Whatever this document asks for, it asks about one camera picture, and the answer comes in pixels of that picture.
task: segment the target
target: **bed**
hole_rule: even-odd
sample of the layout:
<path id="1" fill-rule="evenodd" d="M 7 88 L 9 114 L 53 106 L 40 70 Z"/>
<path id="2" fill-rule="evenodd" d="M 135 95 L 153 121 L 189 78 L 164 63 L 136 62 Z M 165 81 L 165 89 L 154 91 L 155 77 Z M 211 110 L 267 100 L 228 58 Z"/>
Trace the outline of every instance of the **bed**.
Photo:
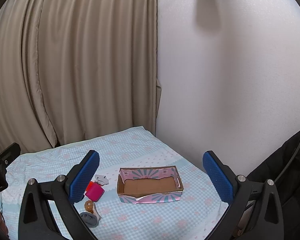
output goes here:
<path id="1" fill-rule="evenodd" d="M 143 127 L 71 143 L 55 149 L 23 154 L 7 168 L 9 187 L 0 194 L 0 209 L 11 240 L 18 239 L 18 219 L 22 196 L 30 178 L 38 182 L 67 174 L 89 150 L 100 154 L 97 174 L 109 184 L 96 203 L 102 219 L 91 231 L 99 240 L 204 239 L 216 225 L 228 204 L 220 200 L 207 174 L 162 143 Z M 122 203 L 116 193 L 120 167 L 176 165 L 184 185 L 180 201 L 152 204 Z M 85 197 L 76 203 L 84 212 Z M 56 223 L 64 237 L 72 239 L 50 202 Z"/>

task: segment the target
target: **open box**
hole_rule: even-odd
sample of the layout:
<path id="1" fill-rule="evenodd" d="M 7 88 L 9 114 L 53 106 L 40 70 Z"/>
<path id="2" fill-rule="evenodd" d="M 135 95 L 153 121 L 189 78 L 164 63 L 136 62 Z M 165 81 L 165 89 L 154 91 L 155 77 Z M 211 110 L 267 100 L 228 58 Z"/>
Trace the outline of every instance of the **open box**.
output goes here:
<path id="1" fill-rule="evenodd" d="M 117 193 L 123 203 L 180 200 L 183 185 L 176 166 L 120 168 Z"/>

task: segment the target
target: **curtain fold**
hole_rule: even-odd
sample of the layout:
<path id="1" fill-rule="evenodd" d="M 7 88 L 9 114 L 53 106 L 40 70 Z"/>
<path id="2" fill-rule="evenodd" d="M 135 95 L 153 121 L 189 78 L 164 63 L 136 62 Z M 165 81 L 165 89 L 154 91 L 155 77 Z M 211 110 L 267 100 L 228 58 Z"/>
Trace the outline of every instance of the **curtain fold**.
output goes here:
<path id="1" fill-rule="evenodd" d="M 155 132 L 157 0 L 7 0 L 0 151 L 36 152 L 143 125 Z"/>

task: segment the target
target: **white wall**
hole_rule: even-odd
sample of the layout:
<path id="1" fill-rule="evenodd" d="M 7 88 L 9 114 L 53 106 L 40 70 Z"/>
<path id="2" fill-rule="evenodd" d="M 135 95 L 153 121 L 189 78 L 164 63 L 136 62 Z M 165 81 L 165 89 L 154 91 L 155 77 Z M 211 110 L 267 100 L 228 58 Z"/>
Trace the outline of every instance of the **white wall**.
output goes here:
<path id="1" fill-rule="evenodd" d="M 247 175 L 300 130 L 295 0 L 158 0 L 157 137 Z"/>

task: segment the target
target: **silver bolt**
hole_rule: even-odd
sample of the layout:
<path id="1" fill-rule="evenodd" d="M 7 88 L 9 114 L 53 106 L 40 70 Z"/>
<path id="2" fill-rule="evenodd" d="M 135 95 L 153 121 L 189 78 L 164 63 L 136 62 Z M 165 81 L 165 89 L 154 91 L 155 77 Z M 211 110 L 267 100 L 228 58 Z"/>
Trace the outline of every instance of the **silver bolt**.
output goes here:
<path id="1" fill-rule="evenodd" d="M 272 186 L 272 185 L 274 184 L 274 182 L 273 182 L 272 179 L 268 179 L 268 180 L 267 180 L 267 183 L 268 183 L 270 186 Z"/>
<path id="2" fill-rule="evenodd" d="M 57 177 L 57 181 L 62 182 L 62 181 L 65 180 L 65 178 L 66 178 L 65 175 L 59 175 L 59 176 Z"/>
<path id="3" fill-rule="evenodd" d="M 239 175 L 239 176 L 238 176 L 238 181 L 244 182 L 244 181 L 246 181 L 246 177 L 243 176 L 243 175 Z"/>
<path id="4" fill-rule="evenodd" d="M 33 185 L 35 183 L 35 179 L 29 179 L 28 184 Z"/>

